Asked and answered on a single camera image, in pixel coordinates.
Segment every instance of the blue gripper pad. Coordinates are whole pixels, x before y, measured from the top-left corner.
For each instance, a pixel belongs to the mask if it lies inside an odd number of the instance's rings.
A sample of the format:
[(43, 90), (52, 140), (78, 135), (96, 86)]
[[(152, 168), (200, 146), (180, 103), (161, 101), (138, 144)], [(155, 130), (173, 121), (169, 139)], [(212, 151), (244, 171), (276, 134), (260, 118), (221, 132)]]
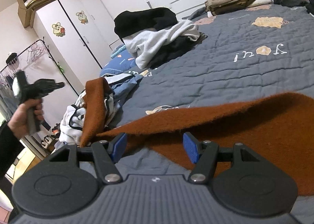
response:
[(196, 164), (199, 160), (197, 145), (186, 133), (183, 134), (183, 147), (191, 162)]
[(128, 135), (126, 133), (123, 133), (121, 135), (119, 134), (118, 136), (121, 136), (121, 137), (113, 145), (113, 150), (112, 150), (112, 153), (110, 154), (110, 157), (113, 163), (117, 163), (121, 159), (127, 147), (127, 142), (128, 142)]

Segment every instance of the white wardrobe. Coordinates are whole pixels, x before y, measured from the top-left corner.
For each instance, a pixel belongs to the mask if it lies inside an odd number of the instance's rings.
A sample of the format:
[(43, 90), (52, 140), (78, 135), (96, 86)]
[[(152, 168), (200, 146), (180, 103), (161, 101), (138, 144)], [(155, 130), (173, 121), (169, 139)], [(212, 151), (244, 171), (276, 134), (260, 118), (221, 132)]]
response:
[(99, 77), (110, 61), (110, 45), (119, 42), (101, 0), (56, 0), (36, 11), (34, 29), (78, 94)]

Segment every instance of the hand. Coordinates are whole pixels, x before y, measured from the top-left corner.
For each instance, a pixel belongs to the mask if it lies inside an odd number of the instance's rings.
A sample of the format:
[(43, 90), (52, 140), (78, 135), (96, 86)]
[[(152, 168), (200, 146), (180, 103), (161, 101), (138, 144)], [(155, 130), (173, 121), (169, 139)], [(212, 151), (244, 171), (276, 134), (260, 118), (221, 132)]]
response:
[(42, 99), (29, 99), (26, 102), (20, 104), (13, 113), (12, 118), (7, 123), (7, 126), (11, 129), (14, 136), (17, 139), (21, 139), (23, 136), (29, 134), (27, 127), (27, 110), (35, 107), (34, 114), (38, 120), (44, 120), (44, 112), (42, 110)]

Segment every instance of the person's arm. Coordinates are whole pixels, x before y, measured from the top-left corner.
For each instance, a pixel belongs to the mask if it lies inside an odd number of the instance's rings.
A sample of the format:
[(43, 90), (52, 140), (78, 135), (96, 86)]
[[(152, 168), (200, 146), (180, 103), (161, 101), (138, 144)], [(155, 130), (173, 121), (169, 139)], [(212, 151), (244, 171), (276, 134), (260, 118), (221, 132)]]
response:
[(2, 178), (15, 158), (24, 148), (19, 142), (22, 136), (28, 134), (27, 110), (36, 107), (34, 114), (38, 120), (43, 120), (42, 99), (30, 99), (19, 105), (8, 123), (0, 127), (0, 178)]
[(6, 174), (23, 148), (7, 123), (4, 122), (0, 127), (0, 177)]

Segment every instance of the black sleeve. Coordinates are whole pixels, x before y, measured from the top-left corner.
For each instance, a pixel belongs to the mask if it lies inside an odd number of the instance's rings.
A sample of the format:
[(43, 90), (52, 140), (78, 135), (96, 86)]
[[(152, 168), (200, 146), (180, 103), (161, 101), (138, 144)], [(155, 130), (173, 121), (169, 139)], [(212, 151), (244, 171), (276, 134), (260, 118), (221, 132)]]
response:
[(7, 123), (4, 122), (0, 127), (0, 178), (6, 174), (23, 148)]

